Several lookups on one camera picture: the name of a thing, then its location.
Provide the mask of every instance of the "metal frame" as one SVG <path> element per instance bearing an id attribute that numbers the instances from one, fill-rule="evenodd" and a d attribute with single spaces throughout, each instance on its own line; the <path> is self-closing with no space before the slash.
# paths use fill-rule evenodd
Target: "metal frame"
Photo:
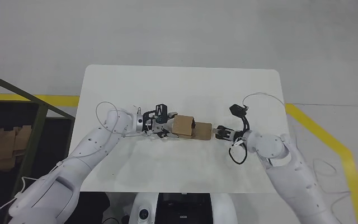
<path id="1" fill-rule="evenodd" d="M 68 136 L 68 140 L 67 140 L 67 146 L 65 149 L 65 155 L 64 157 L 67 157 L 68 155 L 68 151 L 69 151 L 69 146 L 70 146 L 70 142 L 71 142 L 71 138 L 72 138 L 72 131 L 73 131 L 73 126 L 74 126 L 74 120 L 75 117 L 71 116 L 69 114 L 67 114 L 66 112 L 48 104 L 47 102 L 40 100 L 39 98 L 35 97 L 34 95 L 25 92 L 24 90 L 4 81 L 3 79 L 0 79 L 0 87 L 6 88 L 7 90 L 10 90 L 36 104 L 39 105 L 39 109 L 37 111 L 36 114 L 36 118 L 35 121 L 33 123 L 33 127 L 32 127 L 32 132 L 30 135 L 30 139 L 29 142 L 27 144 L 26 147 L 26 154 L 25 157 L 23 158 L 23 161 L 21 163 L 21 167 L 20 170 L 17 174 L 17 178 L 16 178 L 16 182 L 15 182 L 15 186 L 12 192 L 12 197 L 15 196 L 15 194 L 20 190 L 21 188 L 21 177 L 22 176 L 29 176 L 31 175 L 31 168 L 32 168 L 32 164 L 34 162 L 35 159 L 35 155 L 37 152 L 37 147 L 39 145 L 39 141 L 41 138 L 41 134 L 43 132 L 43 127 L 45 124 L 45 119 L 46 119 L 46 115 L 48 110 L 52 110 L 55 113 L 58 113 L 62 116 L 64 116 L 67 119 L 70 119 L 71 122 L 71 126 L 70 126 L 70 133 Z M 7 223 L 8 220 L 8 214 L 6 215 L 5 219 L 4 219 L 4 223 Z"/>

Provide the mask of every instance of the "white cable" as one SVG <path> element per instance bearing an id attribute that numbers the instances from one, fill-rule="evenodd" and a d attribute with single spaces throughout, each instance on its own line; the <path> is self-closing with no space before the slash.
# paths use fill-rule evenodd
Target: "white cable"
<path id="1" fill-rule="evenodd" d="M 4 204 L 3 206 L 0 207 L 0 210 L 2 210 L 5 206 L 7 206 L 8 204 L 10 204 L 11 202 L 13 202 L 14 200 L 16 200 L 16 198 L 11 199 L 11 201 L 9 201 L 8 203 Z"/>
<path id="2" fill-rule="evenodd" d="M 285 111 L 286 111 L 286 106 L 284 104 L 284 102 L 282 102 L 278 97 L 271 95 L 271 94 L 267 94 L 265 92 L 255 92 L 254 94 L 249 94 L 247 96 L 244 97 L 244 99 L 242 100 L 242 105 L 245 106 L 244 102 L 245 99 L 250 97 L 250 96 L 254 96 L 254 95 L 264 95 L 264 96 L 270 96 L 273 97 L 274 99 L 276 99 L 278 102 L 280 102 L 280 104 L 282 104 L 282 106 L 284 107 Z M 295 144 L 296 144 L 296 148 L 298 149 L 298 143 L 297 143 L 297 135 L 296 135 L 296 130 L 293 128 L 293 135 L 295 137 Z"/>
<path id="3" fill-rule="evenodd" d="M 244 97 L 244 99 L 242 100 L 242 105 L 244 105 L 245 106 L 245 104 L 244 104 L 244 101 L 245 101 L 245 99 L 246 98 L 248 98 L 249 96 L 253 96 L 253 95 L 265 95 L 265 96 L 271 96 L 271 97 L 273 97 L 273 98 L 275 98 L 275 99 L 277 99 L 284 107 L 285 107 L 285 104 L 279 99 L 279 98 L 277 98 L 276 96 L 274 96 L 274 95 L 271 95 L 271 94 L 267 94 L 267 93 L 265 93 L 265 92 L 255 92 L 254 94 L 249 94 L 249 95 L 247 95 L 247 96 L 245 96 Z"/>
<path id="4" fill-rule="evenodd" d="M 37 179 L 35 179 L 35 178 L 28 178 L 28 177 L 26 177 L 26 176 L 23 176 L 23 177 L 21 178 L 21 180 L 22 180 L 22 189 L 15 194 L 15 196 L 13 197 L 13 199 L 11 199 L 9 202 L 7 202 L 7 203 L 4 204 L 3 206 L 1 206 L 1 207 L 0 207 L 0 210 L 2 210 L 5 206 L 7 206 L 8 204 L 10 204 L 10 203 L 13 202 L 14 200 L 16 200 L 16 199 L 18 198 L 18 196 L 19 196 L 20 194 L 22 194 L 23 190 L 25 190 L 25 179 L 37 180 Z"/>

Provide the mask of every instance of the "black cable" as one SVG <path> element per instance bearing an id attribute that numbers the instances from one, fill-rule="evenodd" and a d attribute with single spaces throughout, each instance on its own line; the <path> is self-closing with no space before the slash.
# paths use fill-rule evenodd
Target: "black cable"
<path id="1" fill-rule="evenodd" d="M 244 148 L 245 148 L 245 157 L 244 157 L 244 159 L 243 159 L 241 162 L 238 162 L 238 161 L 236 161 L 236 160 L 234 159 L 234 157 L 231 155 L 231 147 L 229 148 L 229 156 L 230 156 L 230 158 L 234 161 L 234 163 L 239 164 L 239 165 L 243 164 L 243 163 L 245 162 L 246 158 L 247 158 L 247 147 L 246 147 L 246 144 L 245 144 L 245 143 L 242 143 L 242 145 L 243 145 Z"/>
<path id="2" fill-rule="evenodd" d="M 245 119 L 245 121 L 247 123 L 247 130 L 250 130 L 250 124 L 249 124 L 249 122 L 248 122 L 248 120 L 247 120 L 247 118 L 245 116 L 244 116 L 244 119 Z"/>
<path id="3" fill-rule="evenodd" d="M 115 221 L 119 224 L 119 221 L 118 221 L 116 218 L 113 218 L 113 217 L 110 217 L 110 218 L 105 219 L 105 220 L 102 222 L 102 224 L 105 223 L 107 220 L 115 220 Z"/>

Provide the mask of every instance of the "cardboard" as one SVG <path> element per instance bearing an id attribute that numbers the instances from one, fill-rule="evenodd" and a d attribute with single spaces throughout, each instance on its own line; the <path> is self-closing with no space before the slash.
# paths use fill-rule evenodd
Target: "cardboard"
<path id="1" fill-rule="evenodd" d="M 0 131 L 0 160 L 12 157 L 12 150 L 15 144 L 15 131 Z"/>
<path id="2" fill-rule="evenodd" d="M 15 157 L 0 160 L 0 170 L 9 170 L 15 166 Z"/>
<path id="3" fill-rule="evenodd" d="M 174 117 L 172 133 L 180 138 L 191 138 L 194 125 L 195 122 L 192 116 L 176 115 Z"/>
<path id="4" fill-rule="evenodd" d="M 172 133 L 180 138 L 210 140 L 211 128 L 212 124 L 195 122 L 192 116 L 176 115 L 174 117 Z"/>
<path id="5" fill-rule="evenodd" d="M 210 123 L 195 122 L 195 128 L 193 129 L 191 138 L 197 140 L 210 140 L 212 126 L 213 125 Z"/>
<path id="6" fill-rule="evenodd" d="M 24 125 L 22 128 L 15 127 L 15 132 L 17 135 L 15 137 L 15 144 L 13 150 L 25 150 L 27 147 L 27 143 L 29 142 L 30 135 L 31 135 L 31 126 Z"/>

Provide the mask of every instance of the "black panel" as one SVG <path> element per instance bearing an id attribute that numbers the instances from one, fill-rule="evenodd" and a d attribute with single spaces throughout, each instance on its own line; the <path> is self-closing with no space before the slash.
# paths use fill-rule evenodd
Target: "black panel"
<path id="1" fill-rule="evenodd" d="M 160 193 L 155 224 L 213 224 L 210 194 Z"/>

